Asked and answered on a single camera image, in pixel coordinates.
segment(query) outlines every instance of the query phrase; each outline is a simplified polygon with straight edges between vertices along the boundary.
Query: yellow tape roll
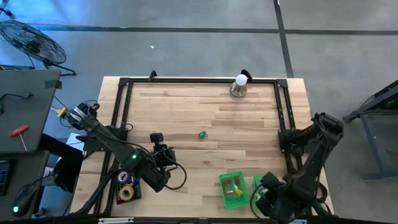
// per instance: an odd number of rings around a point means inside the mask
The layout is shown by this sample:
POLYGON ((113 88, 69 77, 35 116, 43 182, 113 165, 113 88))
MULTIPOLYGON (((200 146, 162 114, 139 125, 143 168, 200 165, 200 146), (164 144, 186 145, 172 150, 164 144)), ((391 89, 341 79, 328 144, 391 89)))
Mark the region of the yellow tape roll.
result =
POLYGON ((134 195, 134 189, 131 186, 124 186, 122 189, 119 191, 119 197, 123 201, 128 201, 132 198, 134 195))

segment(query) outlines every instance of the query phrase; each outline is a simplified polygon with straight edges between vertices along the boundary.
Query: computer mouse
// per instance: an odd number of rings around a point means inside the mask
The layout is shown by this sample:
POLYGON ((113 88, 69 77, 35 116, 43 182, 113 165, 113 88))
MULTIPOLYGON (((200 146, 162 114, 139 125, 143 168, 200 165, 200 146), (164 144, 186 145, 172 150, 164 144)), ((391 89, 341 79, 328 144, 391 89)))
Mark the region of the computer mouse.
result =
POLYGON ((27 184, 21 187, 17 197, 14 199, 11 211, 15 217, 22 217, 29 211, 32 198, 35 195, 37 187, 34 184, 27 184))

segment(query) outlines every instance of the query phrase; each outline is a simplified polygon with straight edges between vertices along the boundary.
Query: metal stand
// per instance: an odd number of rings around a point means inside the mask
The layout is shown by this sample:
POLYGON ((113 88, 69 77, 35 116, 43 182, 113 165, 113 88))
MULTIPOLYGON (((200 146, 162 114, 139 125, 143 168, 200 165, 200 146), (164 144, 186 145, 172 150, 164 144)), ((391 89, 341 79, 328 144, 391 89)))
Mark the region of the metal stand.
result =
POLYGON ((13 16, 10 10, 6 10, 4 8, 0 8, 0 11, 4 12, 9 17, 13 16))
POLYGON ((72 73, 62 74, 61 76, 70 76, 70 75, 75 76, 76 75, 76 72, 74 70, 69 69, 69 68, 65 68, 65 67, 63 67, 61 65, 56 65, 56 64, 48 61, 47 59, 43 60, 43 64, 44 64, 45 68, 47 68, 47 69, 49 69, 49 66, 55 66, 55 67, 58 67, 58 68, 62 68, 64 70, 66 70, 66 71, 72 72, 72 73))
POLYGON ((392 100, 397 99, 398 97, 398 80, 389 86, 383 88, 372 97, 374 99, 369 103, 361 106, 357 110, 351 112, 348 116, 343 117, 343 120, 347 123, 352 122, 352 120, 356 118, 361 118, 362 124, 364 126, 366 137, 370 143, 370 147, 374 158, 376 160, 377 167, 379 168, 379 172, 376 174, 368 174, 364 176, 364 181, 369 182, 372 180, 381 180, 390 177, 398 177, 398 170, 393 169, 392 163, 389 157, 387 150, 380 149, 377 147, 375 141, 375 135, 369 127, 368 116, 371 116, 375 113, 383 114, 383 115, 393 115, 396 113, 391 113, 390 110, 377 110, 380 107, 386 105, 386 103, 391 102, 392 100))

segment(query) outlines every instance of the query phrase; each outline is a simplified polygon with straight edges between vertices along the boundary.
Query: concrete floor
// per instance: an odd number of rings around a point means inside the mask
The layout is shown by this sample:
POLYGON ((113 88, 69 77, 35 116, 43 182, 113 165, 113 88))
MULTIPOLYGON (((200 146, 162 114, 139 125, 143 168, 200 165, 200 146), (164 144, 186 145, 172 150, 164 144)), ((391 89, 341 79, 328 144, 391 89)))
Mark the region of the concrete floor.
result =
MULTIPOLYGON (((393 0, 280 0, 280 7, 286 29, 398 29, 398 2, 393 0)), ((278 28, 273 0, 10 0, 7 8, 18 21, 31 24, 278 28)), ((0 20, 6 19, 4 13, 0 15, 0 20)), ((45 33, 65 49, 64 66, 78 72, 76 77, 63 77, 63 90, 56 93, 71 107, 97 99, 105 75, 149 75, 156 70, 164 76, 232 77, 245 68, 254 77, 286 77, 279 34, 45 33)), ((314 112, 326 111, 340 118, 397 79, 395 35, 287 35, 287 43, 294 77, 305 79, 314 112)), ((7 42, 0 42, 0 63, 30 64, 7 42)), ((47 134, 67 138, 71 131, 76 132, 62 127, 50 113, 47 134)), ((345 138, 326 163, 337 215, 398 220, 398 178, 370 184, 362 181, 364 174, 376 171, 362 124, 346 125, 345 138)), ((54 215, 65 208, 49 199, 44 204, 54 215)))

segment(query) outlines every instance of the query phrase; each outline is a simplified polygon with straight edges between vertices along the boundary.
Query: white ball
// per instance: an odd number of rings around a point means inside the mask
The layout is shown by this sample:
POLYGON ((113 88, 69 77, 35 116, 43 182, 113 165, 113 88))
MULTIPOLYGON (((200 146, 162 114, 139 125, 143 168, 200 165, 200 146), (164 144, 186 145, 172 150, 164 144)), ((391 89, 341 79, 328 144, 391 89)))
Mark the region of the white ball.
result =
POLYGON ((236 84, 239 86, 244 86, 248 82, 248 78, 245 75, 238 75, 235 79, 236 84))

